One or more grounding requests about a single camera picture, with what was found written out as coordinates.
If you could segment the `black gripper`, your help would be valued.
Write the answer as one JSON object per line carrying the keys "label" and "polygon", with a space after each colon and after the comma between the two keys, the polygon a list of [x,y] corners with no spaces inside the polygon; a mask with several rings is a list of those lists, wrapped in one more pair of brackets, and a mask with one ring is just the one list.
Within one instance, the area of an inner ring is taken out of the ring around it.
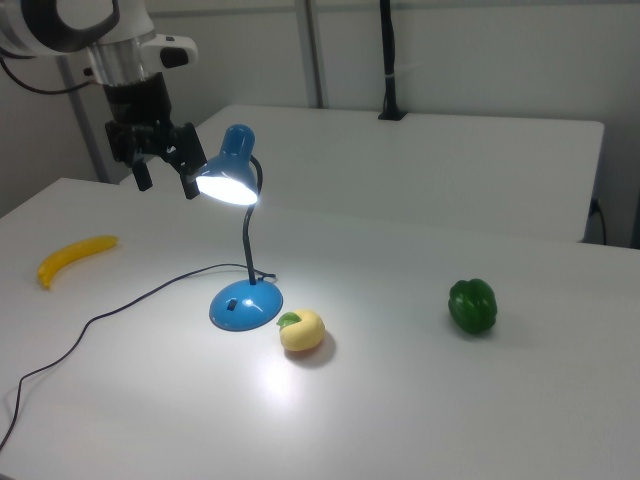
{"label": "black gripper", "polygon": [[103,90],[113,116],[105,124],[112,155],[131,169],[138,189],[153,186],[145,158],[156,156],[181,174],[185,197],[195,199],[200,190],[191,175],[206,164],[206,156],[194,125],[173,123],[163,75]]}

